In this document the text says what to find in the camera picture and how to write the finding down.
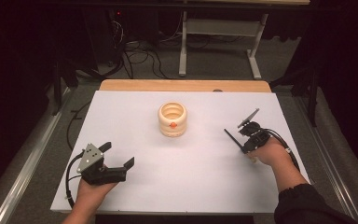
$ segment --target hand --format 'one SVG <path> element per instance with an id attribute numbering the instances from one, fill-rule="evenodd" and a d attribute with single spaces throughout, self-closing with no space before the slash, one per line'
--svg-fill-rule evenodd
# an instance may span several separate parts
<path id="1" fill-rule="evenodd" d="M 118 183 L 104 185 L 90 185 L 83 178 L 80 180 L 75 204 L 84 204 L 90 210 L 96 211 L 103 202 L 106 194 Z"/>
<path id="2" fill-rule="evenodd" d="M 261 162 L 269 166 L 275 166 L 277 162 L 291 162 L 289 154 L 284 149 L 278 139 L 270 137 L 267 143 L 256 150 L 250 151 L 249 158 L 258 158 Z"/>
<path id="3" fill-rule="evenodd" d="M 117 184 L 118 183 L 111 183 L 94 186 L 88 184 L 84 179 L 80 179 L 74 208 L 63 223 L 89 223 L 91 217 L 103 202 L 106 194 Z"/>

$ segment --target wire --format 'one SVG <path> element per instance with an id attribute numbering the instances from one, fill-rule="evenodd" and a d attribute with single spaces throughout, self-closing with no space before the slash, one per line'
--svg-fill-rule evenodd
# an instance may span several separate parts
<path id="1" fill-rule="evenodd" d="M 139 48 L 141 47 L 141 42 L 139 42 L 139 41 L 130 41 L 130 42 L 127 42 L 127 43 L 126 43 L 126 47 L 128 48 L 128 45 L 131 45 L 131 44 L 138 44 L 138 46 L 136 46 L 136 47 L 133 48 L 133 49 L 126 49 L 127 51 L 136 50 L 136 49 L 139 49 Z"/>
<path id="2" fill-rule="evenodd" d="M 223 43 L 233 43 L 233 42 L 236 42 L 236 41 L 239 41 L 239 40 L 242 40 L 245 38 L 245 36 L 243 36 L 243 35 L 237 35 L 232 40 L 223 40 L 223 39 L 215 38 L 216 36 L 217 35 L 212 35 L 211 39 L 216 42 L 223 42 Z"/>
<path id="3" fill-rule="evenodd" d="M 181 35 L 179 36 L 176 36 L 175 38 L 172 38 L 172 39 L 167 39 L 166 41 L 163 41 L 163 42 L 160 42 L 160 44 L 164 45 L 164 46 L 179 46 L 182 41 L 181 40 L 177 40 L 178 37 L 180 37 Z"/>
<path id="4" fill-rule="evenodd" d="M 75 178 L 78 178 L 78 177 L 81 177 L 81 175 L 72 176 L 71 178 L 68 179 L 68 181 L 71 181 L 71 180 L 73 180 L 73 179 L 75 179 Z"/>
<path id="5" fill-rule="evenodd" d="M 75 201 L 72 198 L 72 193 L 71 190 L 69 190 L 69 173 L 71 172 L 71 168 L 72 165 L 75 163 L 75 161 L 77 161 L 78 159 L 82 158 L 84 154 L 84 151 L 80 152 L 80 154 L 78 154 L 77 156 L 75 156 L 68 164 L 68 167 L 66 169 L 66 174 L 65 174 L 65 189 L 66 189 L 66 199 L 68 200 L 69 205 L 71 205 L 71 207 L 74 207 Z"/>
<path id="6" fill-rule="evenodd" d="M 117 46 L 116 46 L 116 35 L 117 35 L 117 33 L 118 33 L 118 28 L 120 28 L 120 33 L 121 33 L 121 35 L 120 35 L 120 40 L 118 41 L 118 45 L 123 41 L 123 37 L 124 37 L 124 29 L 123 29 L 123 27 L 121 26 L 121 24 L 119 23 L 119 22 L 117 22 L 117 21 L 112 21 L 112 25 L 115 25 L 116 26 L 116 31 L 115 31 L 115 34 L 113 35 L 113 43 L 115 44 L 115 49 L 117 48 Z"/>
<path id="7" fill-rule="evenodd" d="M 191 35 L 192 37 L 198 37 L 198 36 L 203 36 L 203 35 Z M 191 45 L 188 44 L 188 41 L 187 41 L 187 44 L 186 46 L 191 48 L 191 49 L 203 49 L 205 48 L 206 46 L 208 46 L 209 44 L 211 43 L 211 36 L 210 35 L 207 35 L 207 38 L 206 38 L 206 43 L 203 44 L 202 46 L 200 47 L 192 47 Z"/>
<path id="8" fill-rule="evenodd" d="M 136 48 L 132 48 L 132 49 L 126 49 L 125 52 L 127 53 L 126 57 L 129 61 L 130 64 L 140 64 L 140 63 L 145 63 L 149 58 L 151 59 L 151 63 L 152 63 L 152 72 L 156 77 L 159 78 L 163 78 L 163 79 L 176 79 L 176 78 L 172 78 L 172 77 L 167 77 L 164 72 L 162 71 L 162 62 L 161 59 L 159 58 L 158 54 L 153 50 L 153 49 L 143 49 L 141 48 L 141 44 L 138 44 L 138 46 Z M 140 61 L 140 62 L 131 62 L 131 57 L 135 56 L 136 54 L 144 54 L 145 57 Z M 155 64 L 156 62 L 158 62 L 158 73 L 155 70 Z"/>
<path id="9" fill-rule="evenodd" d="M 69 131 L 71 129 L 71 125 L 72 125 L 72 122 L 75 120 L 75 119 L 81 119 L 78 117 L 78 114 L 80 113 L 80 111 L 82 111 L 87 105 L 89 105 L 91 103 L 91 101 L 88 101 L 85 105 L 82 105 L 78 110 L 72 110 L 71 112 L 75 113 L 71 120 L 69 121 L 69 124 L 68 124 L 68 127 L 66 128 L 66 143 L 68 144 L 68 147 L 72 150 L 74 150 L 74 147 L 72 146 L 71 142 L 69 141 Z"/>
<path id="10" fill-rule="evenodd" d="M 271 134 L 276 139 L 278 139 L 278 141 L 281 142 L 281 144 L 283 145 L 283 147 L 285 148 L 285 150 L 289 154 L 290 158 L 292 159 L 293 165 L 297 168 L 298 171 L 300 171 L 300 167 L 298 165 L 298 161 L 297 161 L 297 158 L 296 158 L 295 154 L 293 153 L 292 149 L 290 149 L 290 147 L 287 145 L 287 143 L 283 140 L 283 138 L 278 133 L 276 133 L 275 131 L 273 131 L 271 129 L 262 129 L 262 128 L 260 128 L 260 130 L 262 132 L 266 132 L 266 133 Z"/>
<path id="11" fill-rule="evenodd" d="M 127 52 L 126 52 L 125 50 L 124 50 L 124 55 L 126 55 L 127 61 L 128 61 L 129 64 L 130 64 L 131 73 L 129 73 L 129 71 L 127 70 L 126 65 L 123 63 L 124 69 L 126 70 L 127 75 L 129 76 L 129 78 L 130 78 L 130 79 L 133 79 L 133 70 L 132 70 L 132 65 L 131 65 L 130 57 L 129 57 L 129 55 L 127 54 Z"/>
<path id="12" fill-rule="evenodd" d="M 176 27 L 176 31 L 173 33 L 173 35 L 171 37 L 168 37 L 167 39 L 160 40 L 159 41 L 160 43 L 170 41 L 170 40 L 176 39 L 179 36 L 182 36 L 182 35 L 177 35 L 177 33 L 179 32 L 179 28 L 180 28 L 182 18 L 183 18 L 183 13 L 180 14 L 179 22 L 178 22 L 178 25 Z"/>

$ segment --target wooden table edge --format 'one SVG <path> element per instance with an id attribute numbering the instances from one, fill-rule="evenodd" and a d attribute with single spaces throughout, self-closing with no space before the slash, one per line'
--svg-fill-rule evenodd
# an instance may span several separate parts
<path id="1" fill-rule="evenodd" d="M 100 91 L 245 91 L 271 92 L 263 80 L 107 79 Z"/>

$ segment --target table leg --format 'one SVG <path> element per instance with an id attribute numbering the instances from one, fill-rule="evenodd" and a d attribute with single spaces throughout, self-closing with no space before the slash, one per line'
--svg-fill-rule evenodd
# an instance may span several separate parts
<path id="1" fill-rule="evenodd" d="M 183 22 L 182 22 L 182 48 L 180 51 L 180 60 L 179 60 L 179 76 L 186 76 L 186 67 L 187 67 L 187 49 L 186 49 L 186 37 L 187 37 L 187 12 L 183 12 Z"/>
<path id="2" fill-rule="evenodd" d="M 268 16 L 269 14 L 263 14 L 263 16 L 261 17 L 260 25 L 258 26 L 257 33 L 255 35 L 254 46 L 252 49 L 247 50 L 249 64 L 251 65 L 254 79 L 261 79 L 260 71 L 258 70 L 258 65 L 255 60 L 255 53 L 257 52 L 258 45 L 260 44 L 261 35 L 263 34 L 264 27 L 266 26 Z"/>
<path id="3" fill-rule="evenodd" d="M 53 67 L 53 80 L 54 80 L 54 110 L 53 116 L 56 116 L 61 109 L 62 105 L 62 91 L 61 91 L 61 77 L 60 77 L 60 67 L 58 62 L 54 64 Z"/>

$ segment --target white tabletop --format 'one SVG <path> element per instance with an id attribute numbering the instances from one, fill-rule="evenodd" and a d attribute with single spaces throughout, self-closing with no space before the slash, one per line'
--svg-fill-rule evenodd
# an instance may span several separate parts
<path id="1" fill-rule="evenodd" d="M 188 112 L 187 131 L 178 138 L 158 129 L 158 109 L 169 101 Z M 88 143 L 112 142 L 104 163 L 122 166 L 135 157 L 127 181 L 104 200 L 108 214 L 251 214 L 272 213 L 278 203 L 274 175 L 267 165 L 252 163 L 226 135 L 247 140 L 237 125 L 260 108 L 253 121 L 279 133 L 302 160 L 274 93 L 96 91 L 71 159 Z M 77 175 L 78 162 L 71 175 Z M 76 196 L 78 179 L 70 182 Z M 64 176 L 51 210 L 68 212 Z"/>

